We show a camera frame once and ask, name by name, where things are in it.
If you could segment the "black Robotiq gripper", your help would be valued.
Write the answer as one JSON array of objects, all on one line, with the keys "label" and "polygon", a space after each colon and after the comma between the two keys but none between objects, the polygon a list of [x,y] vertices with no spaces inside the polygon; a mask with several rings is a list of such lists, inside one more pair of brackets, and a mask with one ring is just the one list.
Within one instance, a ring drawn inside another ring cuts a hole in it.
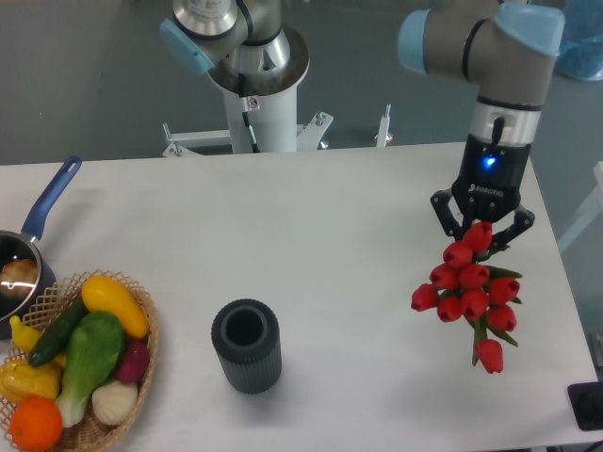
[{"label": "black Robotiq gripper", "polygon": [[444,233],[461,240],[465,228],[454,216],[450,202],[456,201],[464,218],[497,222],[513,211],[513,223],[495,233],[490,252],[506,250],[518,236],[531,228],[535,215],[523,205],[520,186],[531,145],[507,146],[467,136],[458,177],[451,189],[435,191],[430,202]]}]

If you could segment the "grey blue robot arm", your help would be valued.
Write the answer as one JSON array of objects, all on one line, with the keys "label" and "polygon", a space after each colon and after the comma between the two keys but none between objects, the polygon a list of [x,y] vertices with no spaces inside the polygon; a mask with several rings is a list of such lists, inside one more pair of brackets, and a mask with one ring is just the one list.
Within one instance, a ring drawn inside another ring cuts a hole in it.
[{"label": "grey blue robot arm", "polygon": [[[432,195],[445,234],[511,217],[480,259],[530,228],[520,185],[560,51],[563,13],[524,1],[454,1],[416,10],[397,37],[401,65],[476,84],[479,93],[457,179]],[[159,27],[172,56],[221,90],[235,153],[287,153],[318,146],[328,125],[297,124],[297,87],[309,67],[302,36],[277,1],[176,1]]]}]

